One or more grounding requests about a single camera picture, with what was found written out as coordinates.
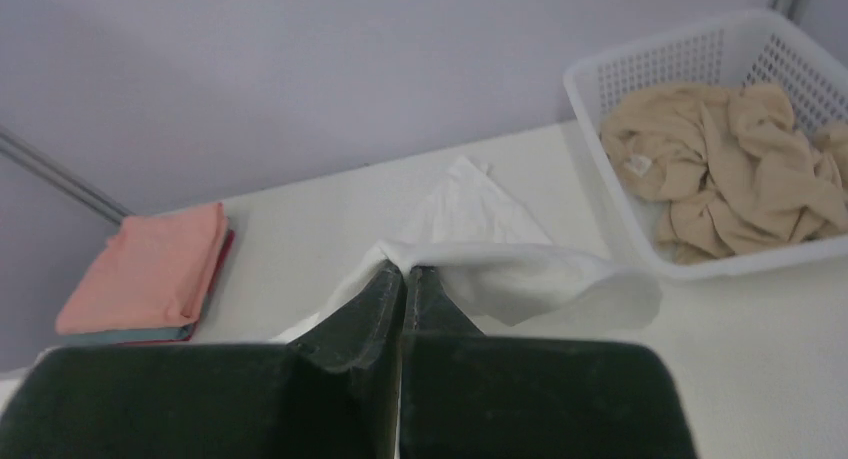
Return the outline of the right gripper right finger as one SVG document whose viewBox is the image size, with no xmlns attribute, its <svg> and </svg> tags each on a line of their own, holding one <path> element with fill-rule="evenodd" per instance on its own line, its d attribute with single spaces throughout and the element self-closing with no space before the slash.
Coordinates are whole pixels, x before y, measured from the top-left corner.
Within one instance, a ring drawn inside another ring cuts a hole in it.
<svg viewBox="0 0 848 459">
<path fill-rule="evenodd" d="M 432 267 L 407 281 L 403 458 L 693 458 L 675 383 L 636 344 L 488 336 Z"/>
</svg>

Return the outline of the white t-shirt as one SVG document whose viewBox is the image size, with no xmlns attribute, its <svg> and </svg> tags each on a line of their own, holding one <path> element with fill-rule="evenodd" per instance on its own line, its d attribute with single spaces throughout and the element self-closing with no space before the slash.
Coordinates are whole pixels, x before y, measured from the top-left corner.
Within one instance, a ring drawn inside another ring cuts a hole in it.
<svg viewBox="0 0 848 459">
<path fill-rule="evenodd" d="M 489 169 L 457 157 L 406 225 L 377 241 L 320 309 L 275 341 L 302 338 L 352 304 L 382 265 L 406 281 L 416 266 L 434 268 L 450 304 L 507 334 L 589 338 L 653 322 L 662 292 L 652 275 L 554 244 Z"/>
</svg>

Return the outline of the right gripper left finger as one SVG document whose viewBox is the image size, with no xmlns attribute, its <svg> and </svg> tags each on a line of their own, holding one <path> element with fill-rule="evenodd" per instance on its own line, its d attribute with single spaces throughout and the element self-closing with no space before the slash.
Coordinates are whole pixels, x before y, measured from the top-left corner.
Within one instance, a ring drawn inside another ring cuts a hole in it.
<svg viewBox="0 0 848 459">
<path fill-rule="evenodd" d="M 287 344 L 69 347 L 1 418 L 5 458 L 390 458 L 401 272 Z"/>
</svg>

